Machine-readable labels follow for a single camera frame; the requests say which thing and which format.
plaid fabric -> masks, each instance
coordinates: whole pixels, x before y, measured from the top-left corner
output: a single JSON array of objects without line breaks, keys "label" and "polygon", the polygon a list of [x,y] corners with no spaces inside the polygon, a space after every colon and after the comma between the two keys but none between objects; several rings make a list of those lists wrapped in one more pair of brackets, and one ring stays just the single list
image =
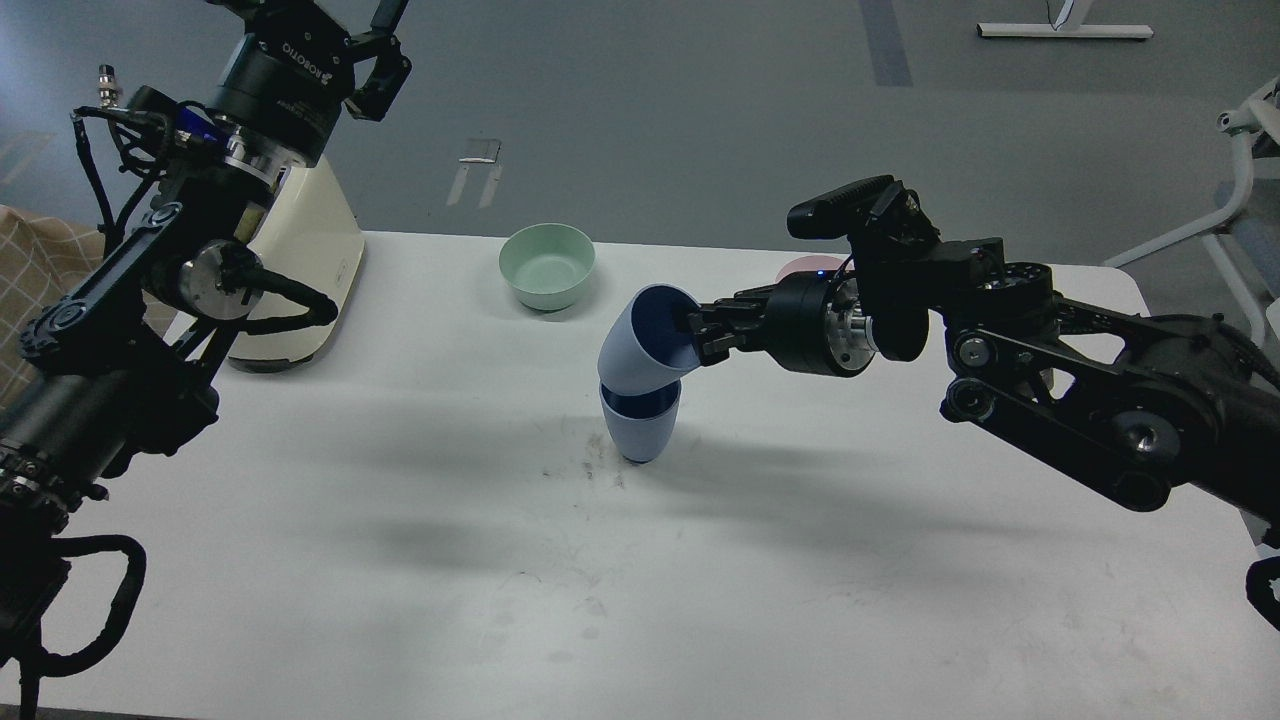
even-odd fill
[{"label": "plaid fabric", "polygon": [[[18,355],[22,328],[102,261],[102,233],[0,205],[0,410],[36,370]],[[147,297],[146,322],[163,333],[174,311]]]}]

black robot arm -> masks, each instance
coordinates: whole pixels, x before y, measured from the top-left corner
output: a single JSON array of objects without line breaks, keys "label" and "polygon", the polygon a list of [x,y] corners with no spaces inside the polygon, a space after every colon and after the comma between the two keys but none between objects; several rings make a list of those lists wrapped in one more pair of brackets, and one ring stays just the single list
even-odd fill
[{"label": "black robot arm", "polygon": [[[100,68],[101,106],[73,113],[79,158],[102,210],[102,264],[23,331],[20,354],[38,378],[0,416],[0,665],[22,664],[22,717],[32,717],[41,676],[82,671],[119,642],[141,591],[145,553],[129,538],[55,538],[84,500],[105,500],[137,452],[173,455],[218,419],[214,375],[237,334],[332,323],[323,293],[262,266],[246,247],[289,165],[314,165],[343,104],[381,119],[410,63],[394,28],[407,0],[383,0],[367,33],[352,38],[311,0],[218,3],[244,19],[218,92],[175,102],[143,86],[116,106]],[[376,58],[365,87],[356,63]],[[106,120],[122,170],[142,178],[118,218],[92,163],[83,118]],[[159,183],[151,211],[124,224]],[[143,291],[196,322],[174,343],[143,324]],[[306,311],[248,320],[262,292]],[[81,652],[41,646],[40,621],[67,580],[67,557],[128,557],[108,626]]]},{"label": "black robot arm", "polygon": [[[956,378],[942,415],[968,421],[1134,511],[1197,486],[1271,525],[1280,547],[1280,373],[1221,316],[1123,315],[1062,297],[1048,266],[1006,263],[1000,238],[942,242],[916,195],[890,176],[794,208],[795,237],[847,236],[852,269],[794,273],[675,319],[704,365],[731,348],[768,352],[800,373],[852,377],[876,354],[913,360],[928,311],[946,324]],[[1110,363],[1064,336],[1111,334]],[[1053,372],[1070,377],[1052,392]],[[1249,600],[1280,629],[1261,589],[1277,562],[1249,574]]]}]

tabletop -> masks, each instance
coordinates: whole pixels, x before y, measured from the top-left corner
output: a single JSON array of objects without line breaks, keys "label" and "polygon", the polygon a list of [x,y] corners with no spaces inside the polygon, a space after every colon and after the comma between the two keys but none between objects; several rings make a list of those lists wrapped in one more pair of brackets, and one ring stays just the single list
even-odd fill
[{"label": "tabletop", "polygon": [[[69,534],[150,552],[119,648],[47,706],[192,717],[1271,717],[1280,639],[1238,512],[1133,514],[938,402],[739,355],[684,382],[666,452],[617,455],[595,357],[640,288],[701,301],[796,252],[598,245],[591,292],[521,306],[500,240],[366,233],[330,346],[224,369],[220,420],[138,457]],[[1069,297],[1144,310],[1120,270]],[[1115,352],[1102,338],[1085,352]],[[77,564],[46,644],[120,571]],[[17,698],[17,669],[3,674]]]}]

green bowl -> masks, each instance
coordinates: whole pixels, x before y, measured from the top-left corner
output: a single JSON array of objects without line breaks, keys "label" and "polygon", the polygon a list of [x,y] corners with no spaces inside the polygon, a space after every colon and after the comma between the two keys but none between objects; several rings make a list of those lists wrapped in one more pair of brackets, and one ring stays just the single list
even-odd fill
[{"label": "green bowl", "polygon": [[498,254],[502,278],[534,310],[561,310],[586,295],[595,266],[591,238],[570,225],[530,225],[507,240]]}]

blue cup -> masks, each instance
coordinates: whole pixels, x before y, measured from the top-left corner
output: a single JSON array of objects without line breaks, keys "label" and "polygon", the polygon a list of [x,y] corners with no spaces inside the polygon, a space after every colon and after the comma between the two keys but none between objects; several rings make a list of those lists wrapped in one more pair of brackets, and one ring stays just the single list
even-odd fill
[{"label": "blue cup", "polygon": [[604,424],[618,452],[643,464],[662,455],[676,428],[680,380],[644,395],[618,395],[600,386]]},{"label": "blue cup", "polygon": [[698,301],[669,284],[641,288],[609,328],[596,370],[616,395],[646,395],[664,388],[701,363],[692,333],[676,329],[678,313],[698,310]]}]

